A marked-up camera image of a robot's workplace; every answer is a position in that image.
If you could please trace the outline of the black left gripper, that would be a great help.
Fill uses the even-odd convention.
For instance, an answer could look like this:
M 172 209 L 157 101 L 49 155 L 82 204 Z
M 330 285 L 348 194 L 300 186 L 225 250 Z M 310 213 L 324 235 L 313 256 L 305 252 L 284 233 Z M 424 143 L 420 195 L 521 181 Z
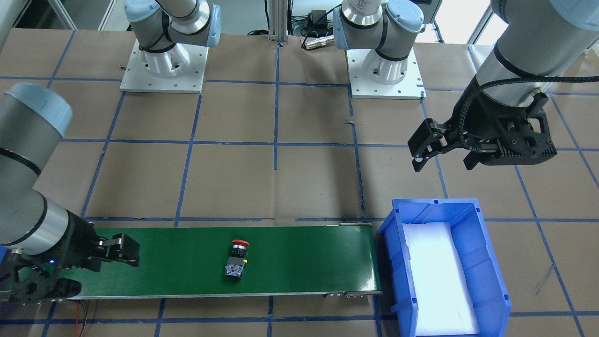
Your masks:
M 485 166 L 533 165 L 546 162 L 557 151 L 548 130 L 543 105 L 548 97 L 533 96 L 528 107 L 503 105 L 489 96 L 490 90 L 473 98 L 464 121 L 467 170 L 477 164 Z M 426 162 L 437 155 L 461 148 L 460 134 L 449 124 L 426 118 L 407 141 L 414 171 L 421 171 Z

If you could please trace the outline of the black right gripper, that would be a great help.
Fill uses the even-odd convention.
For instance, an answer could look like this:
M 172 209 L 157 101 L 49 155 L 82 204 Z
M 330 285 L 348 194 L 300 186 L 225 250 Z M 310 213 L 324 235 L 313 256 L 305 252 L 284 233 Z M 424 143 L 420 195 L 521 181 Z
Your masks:
M 69 299 L 82 291 L 81 282 L 61 278 L 60 273 L 71 267 L 91 267 L 90 252 L 96 247 L 96 258 L 103 262 L 122 262 L 139 267 L 140 244 L 127 234 L 115 234 L 111 239 L 96 234 L 94 225 L 78 216 L 70 216 L 66 233 L 46 252 L 27 254 L 14 249 L 9 258 L 9 288 L 1 291 L 1 301 L 19 304 L 39 304 L 45 301 Z

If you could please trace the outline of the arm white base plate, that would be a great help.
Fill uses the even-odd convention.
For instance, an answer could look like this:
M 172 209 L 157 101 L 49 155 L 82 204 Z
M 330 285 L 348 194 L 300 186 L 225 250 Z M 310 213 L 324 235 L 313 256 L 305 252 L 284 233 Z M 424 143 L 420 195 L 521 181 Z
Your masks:
M 386 60 L 374 49 L 346 51 L 353 98 L 419 100 L 426 97 L 414 49 L 400 61 Z
M 165 53 L 148 53 L 135 41 L 120 90 L 137 93 L 200 94 L 209 49 L 176 44 Z

